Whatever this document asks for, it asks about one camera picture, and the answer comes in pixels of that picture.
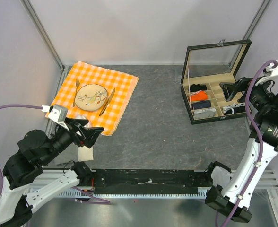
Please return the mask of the black white trimmed underwear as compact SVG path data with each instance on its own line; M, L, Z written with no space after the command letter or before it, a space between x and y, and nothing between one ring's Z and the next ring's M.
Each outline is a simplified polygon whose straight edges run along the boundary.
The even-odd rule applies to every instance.
M245 103L233 103L231 105L223 106L222 113L224 115L245 113Z

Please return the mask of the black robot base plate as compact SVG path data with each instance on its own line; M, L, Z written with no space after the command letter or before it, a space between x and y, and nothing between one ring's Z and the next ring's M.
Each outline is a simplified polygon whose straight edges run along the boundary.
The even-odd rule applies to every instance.
M212 162L204 171L165 169L96 169L77 163L73 170L80 186L92 186L95 194L193 193L198 187L211 187Z

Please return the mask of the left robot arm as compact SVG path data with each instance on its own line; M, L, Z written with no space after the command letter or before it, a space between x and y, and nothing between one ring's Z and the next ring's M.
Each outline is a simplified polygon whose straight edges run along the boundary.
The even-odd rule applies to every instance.
M57 180L31 194L25 193L43 173L43 167L69 145L91 148L104 130L103 127L85 128L88 120L67 118L65 123L67 128L56 125L55 133L50 137L42 130L32 130L18 142L18 152L8 159L2 170L0 227L20 227L62 191L90 184L91 170L85 162L78 161Z

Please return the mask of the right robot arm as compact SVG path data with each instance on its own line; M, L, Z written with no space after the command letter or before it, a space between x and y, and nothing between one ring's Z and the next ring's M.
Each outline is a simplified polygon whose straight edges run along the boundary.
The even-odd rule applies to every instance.
M269 82L254 86L249 101L257 109L250 125L246 151L235 173L220 162L209 164L204 174L211 186L205 204L226 216L222 226L232 220L248 223L253 191L271 160L278 154L278 93L267 90Z

